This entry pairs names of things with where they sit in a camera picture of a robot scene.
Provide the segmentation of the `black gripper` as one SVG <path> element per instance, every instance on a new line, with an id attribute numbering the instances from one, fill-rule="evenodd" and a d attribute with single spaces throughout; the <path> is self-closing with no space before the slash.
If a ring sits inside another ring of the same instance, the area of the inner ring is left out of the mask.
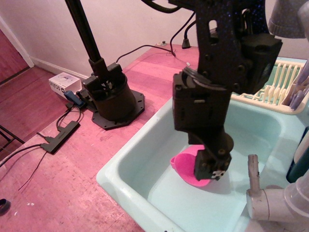
<path id="1" fill-rule="evenodd" d="M 194 176 L 219 180 L 232 160 L 234 142 L 224 124 L 231 91 L 212 84 L 193 69 L 183 69 L 173 77 L 174 128 L 188 134 L 188 143 L 204 145 L 197 151 Z"/>

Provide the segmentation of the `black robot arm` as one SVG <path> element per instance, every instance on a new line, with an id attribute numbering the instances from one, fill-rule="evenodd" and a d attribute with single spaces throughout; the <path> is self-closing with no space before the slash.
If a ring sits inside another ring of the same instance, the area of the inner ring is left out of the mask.
<path id="1" fill-rule="evenodd" d="M 268 31 L 263 0 L 174 0 L 173 8 L 146 4 L 164 13 L 180 8 L 196 14 L 197 69 L 173 77 L 173 117 L 191 145 L 203 145 L 193 165 L 197 180 L 220 179 L 234 142 L 224 124 L 232 93 L 254 94 L 269 79 L 282 41 Z"/>

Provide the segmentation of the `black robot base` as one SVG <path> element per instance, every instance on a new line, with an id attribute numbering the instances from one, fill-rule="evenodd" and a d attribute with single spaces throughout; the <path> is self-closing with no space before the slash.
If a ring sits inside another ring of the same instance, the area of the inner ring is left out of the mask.
<path id="1" fill-rule="evenodd" d="M 91 76 L 82 82 L 94 104 L 92 121 L 104 130 L 129 125 L 145 110 L 144 95 L 130 89 L 120 64 L 106 65 L 99 53 L 81 2 L 68 0 L 66 5 L 93 71 Z"/>

